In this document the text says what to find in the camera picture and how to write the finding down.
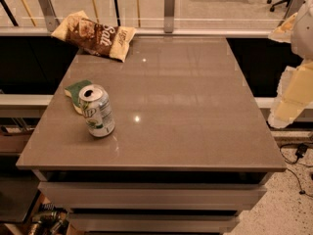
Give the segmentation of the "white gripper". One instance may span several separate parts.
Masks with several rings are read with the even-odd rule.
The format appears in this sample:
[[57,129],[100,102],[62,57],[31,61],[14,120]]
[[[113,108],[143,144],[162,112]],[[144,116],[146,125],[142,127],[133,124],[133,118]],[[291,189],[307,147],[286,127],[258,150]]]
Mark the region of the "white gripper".
[[291,50],[307,59],[296,68],[287,66],[277,87],[268,123],[274,128],[285,128],[313,102],[313,0],[306,0],[298,13],[284,20],[268,38],[291,42]]

